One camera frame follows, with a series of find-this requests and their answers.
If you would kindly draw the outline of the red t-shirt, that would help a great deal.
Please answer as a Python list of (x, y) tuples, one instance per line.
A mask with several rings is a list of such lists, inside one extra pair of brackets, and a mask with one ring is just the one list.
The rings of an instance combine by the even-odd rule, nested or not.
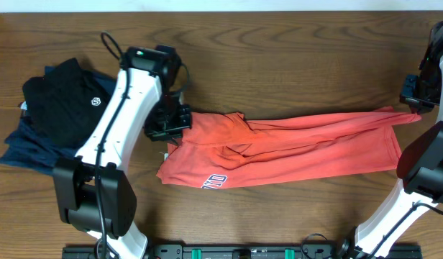
[(393, 128), (421, 120), (387, 106), (372, 112), (246, 120), (239, 112), (192, 114), (157, 176), (164, 184), (240, 188), (396, 168)]

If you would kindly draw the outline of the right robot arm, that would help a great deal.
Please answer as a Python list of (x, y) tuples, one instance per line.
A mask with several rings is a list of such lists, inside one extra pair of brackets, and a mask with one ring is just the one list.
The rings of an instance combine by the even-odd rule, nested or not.
[(430, 33), (418, 75), (408, 75), (400, 101), (415, 114), (439, 109), (435, 124), (401, 154), (398, 180), (384, 202), (355, 227), (335, 250), (334, 258), (421, 258), (418, 245), (399, 245), (397, 239), (423, 214), (443, 216), (443, 21)]

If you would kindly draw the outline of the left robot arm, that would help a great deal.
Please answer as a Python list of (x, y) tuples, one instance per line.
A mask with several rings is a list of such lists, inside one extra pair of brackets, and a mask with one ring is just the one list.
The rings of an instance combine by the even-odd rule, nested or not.
[(191, 128), (181, 89), (171, 91), (183, 66), (176, 49), (129, 47), (99, 123), (74, 158), (53, 169), (60, 218), (97, 239), (92, 247), (64, 247), (63, 258), (145, 258), (147, 237), (134, 223), (137, 197), (127, 177), (140, 134), (175, 142)]

